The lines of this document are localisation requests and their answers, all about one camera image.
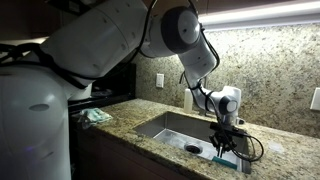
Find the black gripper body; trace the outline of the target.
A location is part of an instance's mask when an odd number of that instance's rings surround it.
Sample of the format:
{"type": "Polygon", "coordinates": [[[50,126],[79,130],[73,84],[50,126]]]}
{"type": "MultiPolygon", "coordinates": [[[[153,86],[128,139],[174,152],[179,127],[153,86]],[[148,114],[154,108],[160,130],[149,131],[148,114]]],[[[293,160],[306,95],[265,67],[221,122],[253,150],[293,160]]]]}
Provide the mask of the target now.
{"type": "Polygon", "coordinates": [[[212,122],[210,128],[214,131],[209,139],[214,147],[236,147],[237,144],[233,140],[234,137],[243,138],[244,131],[235,126],[221,125],[212,122]]]}

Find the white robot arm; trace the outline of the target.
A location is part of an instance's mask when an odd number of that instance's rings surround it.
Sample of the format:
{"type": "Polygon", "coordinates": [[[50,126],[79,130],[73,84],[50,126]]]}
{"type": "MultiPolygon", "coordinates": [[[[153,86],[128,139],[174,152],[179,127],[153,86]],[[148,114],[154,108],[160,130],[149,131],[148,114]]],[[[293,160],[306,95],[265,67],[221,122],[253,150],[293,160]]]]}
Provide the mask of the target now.
{"type": "Polygon", "coordinates": [[[0,66],[0,179],[71,180],[68,101],[102,78],[130,52],[177,55],[197,105],[232,120],[241,92],[205,89],[218,64],[190,7],[152,18],[142,0],[107,0],[41,44],[11,51],[0,66]]]}

